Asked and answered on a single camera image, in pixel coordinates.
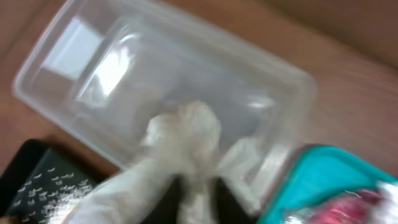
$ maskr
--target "table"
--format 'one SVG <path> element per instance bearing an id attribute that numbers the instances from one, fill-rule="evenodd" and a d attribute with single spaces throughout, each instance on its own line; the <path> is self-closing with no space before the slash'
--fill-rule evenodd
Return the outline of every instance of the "table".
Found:
<path id="1" fill-rule="evenodd" d="M 40 138 L 63 145 L 104 174 L 115 173 L 117 167 L 12 96 L 14 75 L 64 0 L 12 2 L 0 9 L 15 10 L 0 13 L 0 29 L 13 30 L 12 37 L 0 37 L 0 171 L 23 141 Z M 314 77 L 317 102 L 299 133 L 301 143 L 339 146 L 398 175 L 398 125 L 394 122 L 398 118 L 398 76 L 393 68 L 256 1 L 166 2 L 267 49 Z M 12 4 L 20 4 L 24 10 Z M 7 16 L 25 20 L 4 23 Z"/>

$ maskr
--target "plastic container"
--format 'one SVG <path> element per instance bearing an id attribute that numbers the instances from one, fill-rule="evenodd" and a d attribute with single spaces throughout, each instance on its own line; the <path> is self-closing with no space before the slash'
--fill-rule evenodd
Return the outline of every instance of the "plastic container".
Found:
<path id="1" fill-rule="evenodd" d="M 375 189 L 377 181 L 397 179 L 337 147 L 313 146 L 295 163 L 259 224 L 280 224 L 286 209 L 317 205 L 344 190 Z"/>
<path id="2" fill-rule="evenodd" d="M 221 121 L 220 157 L 240 138 L 261 140 L 245 179 L 255 197 L 279 177 L 314 89 L 270 53 L 140 0 L 68 0 L 14 83 L 17 97 L 119 167 L 145 155 L 153 116 L 204 101 Z"/>

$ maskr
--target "blue tray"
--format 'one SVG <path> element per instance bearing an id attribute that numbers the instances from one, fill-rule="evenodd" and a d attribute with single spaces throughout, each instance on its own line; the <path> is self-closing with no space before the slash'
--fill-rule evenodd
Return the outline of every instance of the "blue tray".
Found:
<path id="1" fill-rule="evenodd" d="M 276 198 L 258 224 L 280 224 L 284 211 L 316 205 L 343 190 L 376 187 L 397 179 L 333 146 L 313 146 L 296 161 Z"/>

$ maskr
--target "clear plastic container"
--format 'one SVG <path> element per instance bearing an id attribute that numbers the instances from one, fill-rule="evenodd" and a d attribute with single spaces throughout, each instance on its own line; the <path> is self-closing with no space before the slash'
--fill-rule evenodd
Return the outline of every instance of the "clear plastic container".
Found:
<path id="1" fill-rule="evenodd" d="M 313 80 L 285 61 L 159 2 L 68 0 L 22 66 L 15 94 L 119 167 L 144 155 L 148 121 L 205 102 L 220 157 L 259 140 L 242 180 L 261 200 L 292 154 Z"/>

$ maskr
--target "turquoise plastic container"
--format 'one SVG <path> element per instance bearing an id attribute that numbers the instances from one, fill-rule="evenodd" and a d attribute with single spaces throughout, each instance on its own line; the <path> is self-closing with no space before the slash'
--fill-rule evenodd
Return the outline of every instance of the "turquoise plastic container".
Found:
<path id="1" fill-rule="evenodd" d="M 296 161 L 258 224 L 281 224 L 290 208 L 316 205 L 344 190 L 376 188 L 377 181 L 397 179 L 333 146 L 313 146 Z"/>

